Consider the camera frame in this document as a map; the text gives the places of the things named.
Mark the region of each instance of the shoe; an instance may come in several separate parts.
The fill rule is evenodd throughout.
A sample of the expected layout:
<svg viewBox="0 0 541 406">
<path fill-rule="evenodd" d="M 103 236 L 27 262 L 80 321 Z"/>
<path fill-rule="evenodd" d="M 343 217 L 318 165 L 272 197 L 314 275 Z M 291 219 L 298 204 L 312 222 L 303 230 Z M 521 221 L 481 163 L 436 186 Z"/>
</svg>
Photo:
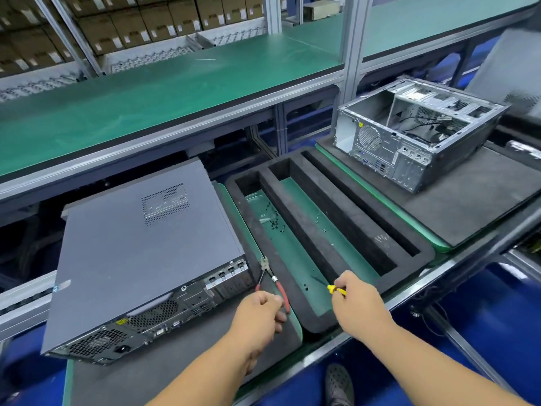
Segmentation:
<svg viewBox="0 0 541 406">
<path fill-rule="evenodd" d="M 353 382 L 346 368 L 331 363 L 325 373 L 325 401 L 327 406 L 354 406 Z"/>
</svg>

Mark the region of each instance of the label on box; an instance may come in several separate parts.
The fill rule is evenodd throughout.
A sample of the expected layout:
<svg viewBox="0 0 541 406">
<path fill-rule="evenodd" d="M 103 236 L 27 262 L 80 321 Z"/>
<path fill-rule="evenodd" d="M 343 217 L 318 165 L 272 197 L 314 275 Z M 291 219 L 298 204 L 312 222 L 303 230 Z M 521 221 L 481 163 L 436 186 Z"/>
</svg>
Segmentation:
<svg viewBox="0 0 541 406">
<path fill-rule="evenodd" d="M 24 14 L 30 24 L 39 24 L 39 20 L 31 10 L 22 10 L 21 12 Z"/>
<path fill-rule="evenodd" d="M 15 62 L 19 67 L 21 67 L 21 70 L 27 70 L 30 68 L 30 66 L 23 59 L 16 59 Z"/>
<path fill-rule="evenodd" d="M 98 10 L 104 10 L 105 9 L 105 6 L 104 6 L 102 0 L 94 0 L 94 4 L 96 4 L 96 7 L 98 7 Z"/>
<path fill-rule="evenodd" d="M 62 57 L 58 55 L 58 53 L 55 51 L 55 52 L 50 52 L 49 53 L 49 56 L 51 57 L 51 59 L 56 62 L 57 64 L 58 63 L 61 63 L 63 61 Z"/>
<path fill-rule="evenodd" d="M 115 43 L 115 47 L 122 48 L 122 42 L 120 41 L 120 39 L 118 37 L 114 37 L 112 39 L 112 42 Z"/>
</svg>

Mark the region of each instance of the screwdriver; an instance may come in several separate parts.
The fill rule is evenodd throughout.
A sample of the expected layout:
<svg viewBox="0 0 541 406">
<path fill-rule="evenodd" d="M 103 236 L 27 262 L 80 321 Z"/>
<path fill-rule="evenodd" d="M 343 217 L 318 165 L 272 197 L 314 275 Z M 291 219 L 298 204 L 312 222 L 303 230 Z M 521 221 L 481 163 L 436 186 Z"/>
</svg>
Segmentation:
<svg viewBox="0 0 541 406">
<path fill-rule="evenodd" d="M 327 287 L 327 289 L 329 290 L 329 293 L 332 295 L 335 291 L 337 292 L 340 292 L 342 295 L 346 296 L 347 292 L 341 288 L 338 288 L 336 287 L 336 285 L 327 285 L 325 282 L 323 282 L 322 280 L 316 278 L 315 276 L 312 276 L 312 278 L 314 278 L 316 281 L 318 281 L 319 283 L 321 283 L 321 285 L 324 285 Z"/>
</svg>

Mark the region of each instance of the pliers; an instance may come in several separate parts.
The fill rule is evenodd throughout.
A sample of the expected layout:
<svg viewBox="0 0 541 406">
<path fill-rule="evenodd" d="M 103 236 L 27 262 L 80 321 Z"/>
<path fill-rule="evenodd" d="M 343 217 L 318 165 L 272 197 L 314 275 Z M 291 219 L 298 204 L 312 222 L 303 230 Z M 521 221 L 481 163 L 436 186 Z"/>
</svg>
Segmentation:
<svg viewBox="0 0 541 406">
<path fill-rule="evenodd" d="M 263 275 L 265 275 L 265 272 L 267 272 L 270 278 L 272 279 L 272 281 L 274 282 L 274 284 L 276 285 L 276 287 L 278 288 L 278 290 L 280 291 L 280 293 L 282 294 L 283 305 L 286 307 L 286 313 L 289 314 L 289 312 L 291 311 L 291 308 L 289 306 L 289 299 L 287 298 L 286 291 L 283 288 L 282 284 L 280 283 L 280 281 L 278 280 L 274 272 L 271 270 L 271 267 L 269 267 L 268 258 L 261 257 L 260 263 L 261 263 L 261 277 L 259 278 L 258 284 L 255 286 L 255 290 L 256 291 L 261 290 L 261 281 L 263 280 Z"/>
</svg>

